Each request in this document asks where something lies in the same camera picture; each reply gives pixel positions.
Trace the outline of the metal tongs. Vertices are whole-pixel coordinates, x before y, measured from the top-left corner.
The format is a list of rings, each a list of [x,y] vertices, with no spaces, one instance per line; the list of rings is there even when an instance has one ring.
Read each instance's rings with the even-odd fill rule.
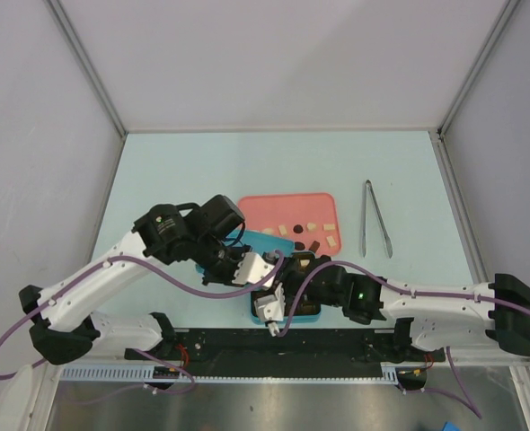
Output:
[[[362,257],[367,255],[367,220],[369,214],[375,217],[375,226],[380,233],[384,245],[385,257],[391,259],[393,257],[392,239],[384,222],[373,183],[371,180],[365,180],[361,198],[360,216],[360,253]]]

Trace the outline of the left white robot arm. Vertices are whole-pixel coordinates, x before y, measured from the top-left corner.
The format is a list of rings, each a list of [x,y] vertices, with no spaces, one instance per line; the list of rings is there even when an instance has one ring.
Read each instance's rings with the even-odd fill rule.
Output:
[[[177,344],[175,330],[162,312],[141,317],[111,317],[99,307],[126,286],[161,268],[191,260],[205,271],[204,283],[230,286],[246,246],[225,239],[245,222],[243,213],[224,195],[204,205],[159,204],[139,217],[130,232],[68,279],[47,288],[26,286],[20,293],[31,315],[32,345],[53,365],[88,353],[137,360],[141,352],[164,359]]]

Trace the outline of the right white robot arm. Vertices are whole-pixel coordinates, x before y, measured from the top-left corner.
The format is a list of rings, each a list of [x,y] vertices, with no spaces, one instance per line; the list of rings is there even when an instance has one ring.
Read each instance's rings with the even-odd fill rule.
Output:
[[[362,325],[393,324],[402,360],[444,347],[484,347],[530,357],[530,287],[509,274],[469,286],[418,286],[378,277],[328,256],[301,266],[295,257],[274,278],[286,297],[337,307]]]

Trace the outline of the pink tray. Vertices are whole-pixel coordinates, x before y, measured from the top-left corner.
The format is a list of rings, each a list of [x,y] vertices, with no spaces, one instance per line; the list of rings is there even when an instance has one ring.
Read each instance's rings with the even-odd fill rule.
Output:
[[[237,206],[246,227],[260,232],[273,228],[274,236],[302,244],[317,255],[336,256],[342,248],[337,207],[326,192],[246,196]],[[284,225],[288,236],[278,227]]]

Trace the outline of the teal box lid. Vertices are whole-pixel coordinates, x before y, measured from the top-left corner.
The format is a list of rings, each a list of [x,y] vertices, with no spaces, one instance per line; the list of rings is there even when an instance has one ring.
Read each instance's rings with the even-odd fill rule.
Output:
[[[258,253],[266,262],[274,265],[274,269],[265,278],[273,278],[281,270],[284,260],[290,257],[294,251],[294,243],[287,238],[280,238],[248,229],[235,229],[221,239],[221,245],[217,246],[211,242],[207,250],[199,248],[190,257],[198,266],[198,272],[202,272],[199,262],[208,252],[220,246],[234,247],[244,245],[249,245],[252,248],[249,252]]]

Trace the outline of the teal chocolate box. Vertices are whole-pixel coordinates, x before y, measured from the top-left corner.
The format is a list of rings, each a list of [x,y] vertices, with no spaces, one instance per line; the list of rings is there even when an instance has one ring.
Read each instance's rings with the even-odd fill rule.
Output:
[[[270,329],[286,322],[293,304],[293,322],[317,321],[321,305],[302,293],[296,300],[296,293],[313,268],[315,255],[310,251],[298,251],[284,260],[277,278],[271,287],[251,292],[251,314]]]

